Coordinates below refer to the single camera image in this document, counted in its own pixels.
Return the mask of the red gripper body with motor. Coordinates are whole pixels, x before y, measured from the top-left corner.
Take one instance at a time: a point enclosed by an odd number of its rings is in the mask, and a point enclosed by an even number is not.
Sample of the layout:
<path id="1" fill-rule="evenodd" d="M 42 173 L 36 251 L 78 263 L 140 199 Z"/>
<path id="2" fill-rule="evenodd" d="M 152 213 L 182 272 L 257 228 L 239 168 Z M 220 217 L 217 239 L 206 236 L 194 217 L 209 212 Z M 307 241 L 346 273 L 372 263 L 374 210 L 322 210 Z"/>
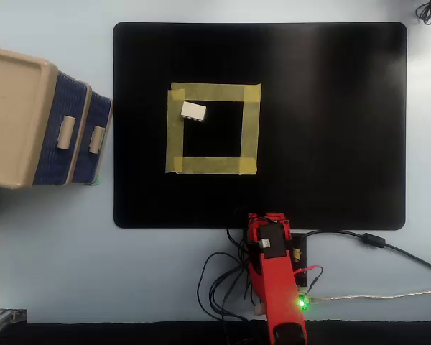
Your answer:
<path id="1" fill-rule="evenodd" d="M 291 240 L 290 222 L 283 213 L 267 212 L 264 215 L 248 214 L 248 240 L 260 240 L 259 227 L 267 224 L 281 224 L 284 228 L 284 239 Z"/>

